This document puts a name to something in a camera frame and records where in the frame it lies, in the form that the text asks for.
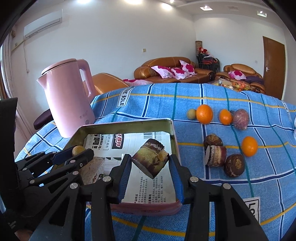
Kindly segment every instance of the pink electric kettle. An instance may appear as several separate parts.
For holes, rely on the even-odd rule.
[[[80,69],[85,76],[88,96]],[[52,117],[62,137],[69,138],[80,126],[94,123],[90,102],[96,90],[89,65],[84,59],[71,58],[52,64],[41,72],[37,81],[44,88]]]

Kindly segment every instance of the kettle handle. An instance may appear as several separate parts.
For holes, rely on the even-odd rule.
[[[89,68],[89,64],[84,59],[78,59],[77,63],[78,63],[78,68],[83,71],[83,74],[85,76],[86,86],[89,91],[89,95],[87,98],[89,100],[89,103],[91,103],[96,96],[96,88],[94,86],[94,81],[91,76],[91,70]]]

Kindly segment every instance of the blue gripper pad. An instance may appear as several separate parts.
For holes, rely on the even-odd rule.
[[[170,175],[172,177],[172,181],[175,188],[176,198],[180,200],[181,203],[184,202],[184,190],[183,190],[183,184],[181,182],[181,178],[178,174],[175,162],[173,158],[170,156],[170,159],[168,161],[168,167],[170,169]]]
[[[126,165],[124,167],[124,171],[122,173],[119,185],[118,185],[118,200],[119,202],[121,202],[121,200],[124,198],[124,195],[126,193],[126,187],[128,185],[128,179],[129,179],[129,175],[131,173],[131,156],[128,155],[127,161],[126,161]]]
[[[60,165],[60,164],[65,163],[66,160],[68,160],[68,159],[70,159],[72,157],[72,149],[73,148],[74,147],[70,147],[67,150],[63,150],[63,151],[60,151],[60,152],[56,153],[54,155],[52,163],[54,165]]]

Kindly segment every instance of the kettle spout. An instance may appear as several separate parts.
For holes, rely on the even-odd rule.
[[[46,83],[47,83],[46,74],[44,74],[41,77],[39,77],[37,79],[37,82],[45,89],[46,88]]]

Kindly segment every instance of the air conditioner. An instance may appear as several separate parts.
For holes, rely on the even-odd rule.
[[[58,23],[62,22],[62,15],[63,15],[63,9],[49,13],[33,22],[25,26],[24,28],[24,39],[28,39],[35,35],[36,33],[39,33],[42,30],[45,30],[49,27],[52,27]]]

